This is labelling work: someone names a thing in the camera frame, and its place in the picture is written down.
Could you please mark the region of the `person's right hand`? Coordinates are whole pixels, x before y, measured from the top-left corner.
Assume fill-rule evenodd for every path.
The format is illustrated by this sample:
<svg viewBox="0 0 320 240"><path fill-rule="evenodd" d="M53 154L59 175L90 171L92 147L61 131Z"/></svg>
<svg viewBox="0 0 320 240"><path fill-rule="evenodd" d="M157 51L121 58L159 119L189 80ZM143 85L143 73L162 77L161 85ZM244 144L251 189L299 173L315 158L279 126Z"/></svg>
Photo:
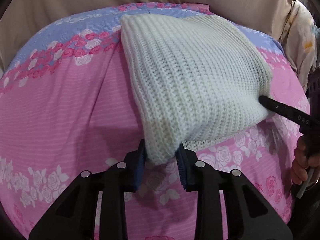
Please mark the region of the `person's right hand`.
<svg viewBox="0 0 320 240"><path fill-rule="evenodd" d="M297 147L294 150L294 160L291 165L291 180L294 184L300 185L308 178L307 169L309 167L314 168L314 173L310 179L310 183L313 184L319 180L319 153L316 153L310 157L307 157L307 145L305 142L306 136L302 135L297 140Z"/></svg>

